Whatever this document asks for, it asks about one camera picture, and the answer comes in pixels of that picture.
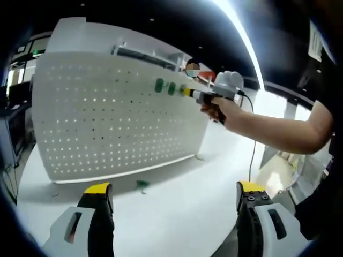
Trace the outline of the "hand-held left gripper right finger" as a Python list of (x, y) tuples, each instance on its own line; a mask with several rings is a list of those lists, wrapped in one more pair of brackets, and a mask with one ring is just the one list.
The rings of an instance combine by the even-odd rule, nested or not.
[(238, 256), (299, 256), (308, 246), (299, 221), (260, 185), (237, 182)]

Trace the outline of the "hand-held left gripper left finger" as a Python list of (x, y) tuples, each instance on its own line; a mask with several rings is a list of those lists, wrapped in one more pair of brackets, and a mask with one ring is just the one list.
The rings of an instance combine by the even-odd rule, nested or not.
[(112, 185), (92, 185), (50, 227), (47, 256), (114, 256)]

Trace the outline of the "person's right hand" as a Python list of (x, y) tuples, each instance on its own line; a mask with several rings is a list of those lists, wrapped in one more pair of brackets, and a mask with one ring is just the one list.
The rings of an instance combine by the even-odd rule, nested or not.
[(225, 124), (226, 116), (221, 111), (216, 100), (222, 100), (222, 97), (211, 97), (210, 101), (201, 105), (200, 111), (207, 114), (211, 120), (222, 125)]

